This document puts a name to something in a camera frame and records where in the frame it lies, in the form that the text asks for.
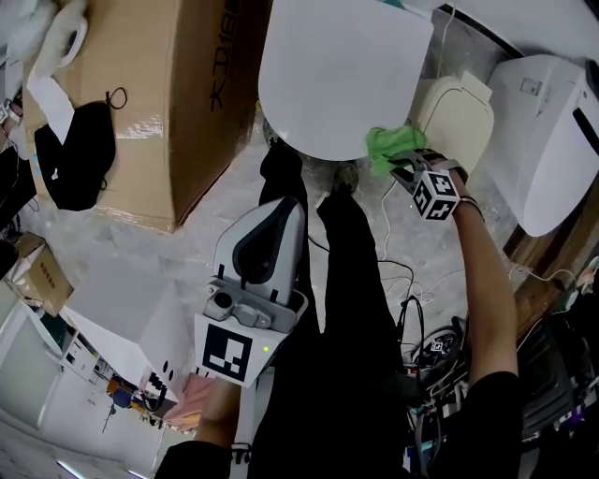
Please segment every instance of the pink object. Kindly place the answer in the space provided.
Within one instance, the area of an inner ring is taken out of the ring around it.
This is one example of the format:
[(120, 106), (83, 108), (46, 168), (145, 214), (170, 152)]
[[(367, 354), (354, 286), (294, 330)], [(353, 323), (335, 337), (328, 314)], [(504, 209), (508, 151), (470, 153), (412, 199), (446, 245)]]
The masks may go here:
[(182, 400), (165, 414), (164, 420), (181, 431), (195, 428), (213, 383), (211, 378), (189, 374), (183, 387)]

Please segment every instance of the cardboard box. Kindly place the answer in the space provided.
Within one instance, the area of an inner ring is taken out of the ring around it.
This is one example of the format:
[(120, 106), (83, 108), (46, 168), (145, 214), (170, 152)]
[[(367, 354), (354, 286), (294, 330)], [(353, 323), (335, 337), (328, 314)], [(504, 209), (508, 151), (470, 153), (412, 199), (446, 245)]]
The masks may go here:
[[(183, 224), (250, 137), (270, 7), (271, 0), (89, 1), (83, 47), (54, 78), (74, 107), (127, 91), (126, 106), (112, 112), (117, 153), (98, 210), (163, 231)], [(46, 119), (29, 93), (23, 97), (37, 191), (49, 198), (33, 156)]]
[(6, 277), (7, 284), (23, 301), (41, 306), (57, 316), (73, 288), (43, 238), (23, 233), (15, 243), (17, 263)]

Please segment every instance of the black and white marker cube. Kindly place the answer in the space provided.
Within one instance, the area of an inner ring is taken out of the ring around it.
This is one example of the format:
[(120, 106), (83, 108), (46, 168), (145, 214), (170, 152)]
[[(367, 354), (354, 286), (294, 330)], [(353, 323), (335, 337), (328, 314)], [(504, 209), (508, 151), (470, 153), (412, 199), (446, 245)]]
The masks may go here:
[(413, 196), (420, 216), (444, 221), (460, 203), (460, 196), (448, 171), (423, 171)]

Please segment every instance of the concrete floor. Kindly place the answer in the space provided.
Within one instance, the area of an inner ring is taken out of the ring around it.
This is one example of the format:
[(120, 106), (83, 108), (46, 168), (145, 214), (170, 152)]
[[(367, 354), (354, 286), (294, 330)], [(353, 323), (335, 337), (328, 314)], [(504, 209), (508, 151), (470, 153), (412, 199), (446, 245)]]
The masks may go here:
[[(448, 15), (434, 13), (435, 34), (423, 71), (424, 78), (436, 73), (441, 51), (441, 37)], [(476, 30), (455, 20), (447, 30), (444, 50), (444, 74), (460, 73), (468, 69), (481, 80), (487, 81), (494, 66), (509, 57), (494, 43)], [(119, 223), (93, 211), (71, 212), (57, 210), (53, 205), (40, 203), (39, 212), (25, 207), (21, 213), (23, 229), (46, 238), (66, 276), (77, 286), (92, 260), (115, 256), (126, 258), (140, 268), (159, 271), (172, 279), (184, 305), (190, 333), (193, 314), (203, 310), (207, 294), (205, 284), (212, 275), (212, 258), (220, 234), (244, 214), (250, 205), (257, 204), (263, 184), (259, 176), (260, 162), (267, 153), (262, 136), (261, 119), (248, 147), (236, 158), (228, 171), (202, 199), (184, 227), (173, 235), (159, 235), (133, 225)], [(471, 176), (469, 189), (476, 197), (487, 218), (490, 234), (499, 248), (513, 231), (517, 222), (486, 173), (483, 158)], [(309, 225), (313, 238), (326, 244), (325, 231), (315, 214), (314, 205), (329, 190), (330, 164), (317, 160), (305, 162), (303, 178), (309, 195)], [(360, 186), (356, 200), (365, 210), (376, 240), (379, 256), (387, 234), (387, 222), (381, 210), (381, 199), (393, 180), (375, 178), (368, 162), (360, 162)], [(410, 265), (416, 272), (416, 281), (426, 292), (447, 274), (463, 268), (457, 231), (452, 223), (441, 225), (424, 223), (411, 208), (410, 196), (401, 188), (394, 188), (386, 201), (391, 224), (387, 258)], [(311, 246), (314, 293), (319, 320), (324, 322), (324, 295), (327, 279), (327, 255)], [(406, 277), (400, 267), (384, 265), (382, 278)], [(387, 299), (397, 317), (408, 281), (385, 281), (391, 289)], [(423, 308), (427, 331), (448, 324), (453, 315), (466, 314), (464, 276), (451, 274), (432, 291), (424, 295)], [(419, 337), (415, 315), (408, 314), (404, 340), (415, 342)]]

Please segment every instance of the black sleeve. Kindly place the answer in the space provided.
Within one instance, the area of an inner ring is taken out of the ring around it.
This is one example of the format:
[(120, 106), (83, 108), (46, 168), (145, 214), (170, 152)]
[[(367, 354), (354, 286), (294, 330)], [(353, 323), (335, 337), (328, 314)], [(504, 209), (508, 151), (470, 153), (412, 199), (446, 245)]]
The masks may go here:
[(519, 379), (496, 372), (478, 381), (430, 467), (431, 479), (517, 479), (522, 438)]
[(167, 451), (154, 479), (202, 477), (227, 479), (231, 470), (231, 451), (223, 447), (190, 441)]

